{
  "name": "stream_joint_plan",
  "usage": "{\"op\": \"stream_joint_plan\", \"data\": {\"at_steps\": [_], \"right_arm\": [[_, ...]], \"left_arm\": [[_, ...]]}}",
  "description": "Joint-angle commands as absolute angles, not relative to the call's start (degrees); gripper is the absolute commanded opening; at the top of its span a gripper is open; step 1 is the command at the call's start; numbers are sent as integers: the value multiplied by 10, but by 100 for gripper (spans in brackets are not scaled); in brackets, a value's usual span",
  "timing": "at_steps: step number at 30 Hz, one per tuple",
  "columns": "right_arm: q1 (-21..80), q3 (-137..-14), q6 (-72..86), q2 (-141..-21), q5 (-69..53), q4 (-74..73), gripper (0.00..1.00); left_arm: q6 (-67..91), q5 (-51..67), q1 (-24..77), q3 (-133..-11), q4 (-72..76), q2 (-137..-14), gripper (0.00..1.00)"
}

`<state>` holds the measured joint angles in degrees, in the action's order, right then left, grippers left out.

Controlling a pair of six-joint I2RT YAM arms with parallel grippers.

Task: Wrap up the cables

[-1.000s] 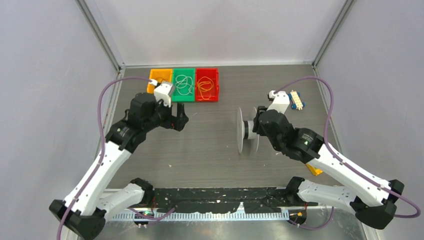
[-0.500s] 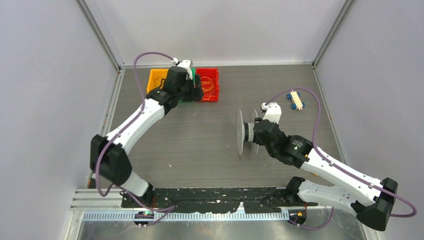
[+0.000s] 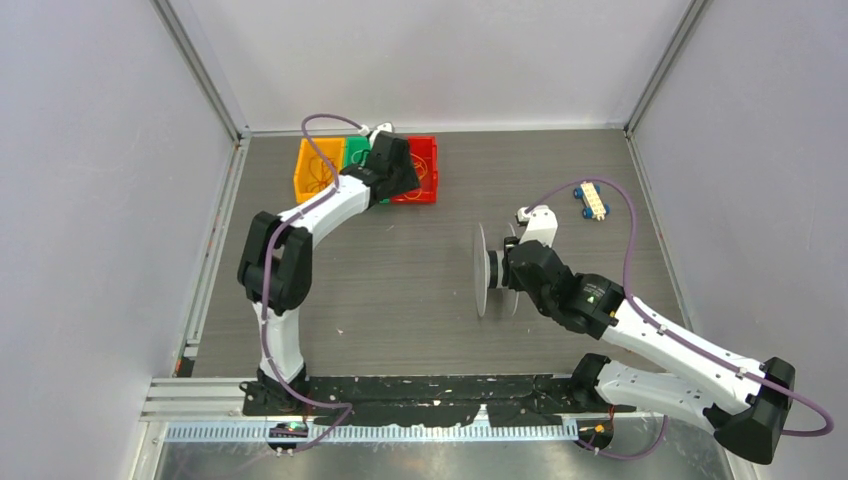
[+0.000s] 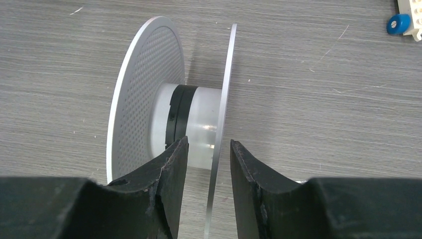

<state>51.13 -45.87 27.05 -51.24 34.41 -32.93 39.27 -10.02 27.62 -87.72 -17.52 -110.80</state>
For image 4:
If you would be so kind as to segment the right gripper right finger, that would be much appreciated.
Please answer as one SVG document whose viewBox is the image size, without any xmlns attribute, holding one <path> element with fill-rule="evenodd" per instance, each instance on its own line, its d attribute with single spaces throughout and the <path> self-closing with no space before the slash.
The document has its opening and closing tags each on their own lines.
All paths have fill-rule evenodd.
<svg viewBox="0 0 422 239">
<path fill-rule="evenodd" d="M 240 239 L 419 239 L 422 181 L 314 177 L 298 183 L 230 142 Z"/>
</svg>

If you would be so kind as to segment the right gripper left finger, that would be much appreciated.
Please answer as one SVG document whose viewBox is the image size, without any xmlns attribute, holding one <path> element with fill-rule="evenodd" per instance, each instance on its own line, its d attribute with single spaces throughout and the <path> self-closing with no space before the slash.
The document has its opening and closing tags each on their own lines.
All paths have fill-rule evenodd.
<svg viewBox="0 0 422 239">
<path fill-rule="evenodd" d="M 3 239 L 175 239 L 188 138 L 100 185 L 79 177 L 2 177 Z"/>
</svg>

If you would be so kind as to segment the white plastic spool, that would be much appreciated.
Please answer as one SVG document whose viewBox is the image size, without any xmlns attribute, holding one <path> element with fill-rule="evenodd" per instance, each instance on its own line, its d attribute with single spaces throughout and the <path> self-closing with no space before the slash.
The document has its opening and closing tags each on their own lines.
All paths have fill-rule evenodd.
<svg viewBox="0 0 422 239">
<path fill-rule="evenodd" d="M 210 171 L 204 237 L 211 228 L 237 24 L 231 27 L 222 87 L 186 84 L 182 43 L 173 21 L 147 20 L 134 36 L 116 81 L 108 120 L 106 178 L 120 178 L 186 136 L 187 163 Z"/>
</svg>

